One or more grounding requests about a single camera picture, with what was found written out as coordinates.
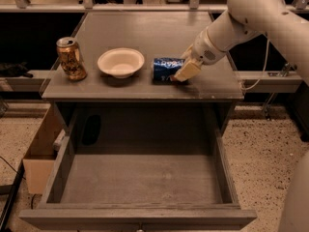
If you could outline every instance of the beer can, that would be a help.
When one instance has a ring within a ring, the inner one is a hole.
[[[70,80],[82,80],[87,76],[78,43],[73,37],[57,41],[60,65]]]
[[[184,63],[180,58],[154,58],[153,80],[171,81],[171,77],[179,70]]]

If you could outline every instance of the cabinet top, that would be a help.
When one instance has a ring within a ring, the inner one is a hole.
[[[211,23],[207,12],[104,12],[87,14],[76,33],[88,76],[70,81],[59,66],[50,72],[42,94],[48,101],[227,101],[241,100],[243,93],[227,57],[185,83],[153,82],[152,61],[180,57],[195,37]],[[126,79],[104,75],[97,60],[117,47],[139,50],[142,69]]]

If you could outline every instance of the speckled floor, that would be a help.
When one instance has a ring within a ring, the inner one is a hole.
[[[46,104],[10,104],[0,119],[0,156],[14,168],[25,154],[36,133]],[[243,209],[254,209],[258,218],[241,232],[275,232],[280,220],[284,197],[296,163],[309,150],[300,140],[300,132],[283,106],[273,106],[271,120],[263,116],[260,106],[237,106],[223,136],[230,169]],[[0,160],[0,185],[8,185],[14,173]],[[6,196],[0,196],[3,209]],[[35,232],[37,228],[18,218],[29,209],[32,195],[22,181],[8,227],[14,232]],[[40,197],[34,199],[34,206]]]

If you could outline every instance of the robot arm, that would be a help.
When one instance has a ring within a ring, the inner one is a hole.
[[[309,65],[309,22],[286,9],[284,0],[228,0],[228,10],[196,38],[184,54],[183,67],[175,74],[185,81],[202,65],[211,65],[237,44],[259,34],[265,35],[277,50],[304,72]]]

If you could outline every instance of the drawer front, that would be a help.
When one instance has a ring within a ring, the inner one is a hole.
[[[40,206],[40,229],[239,230],[211,104],[80,104]]]

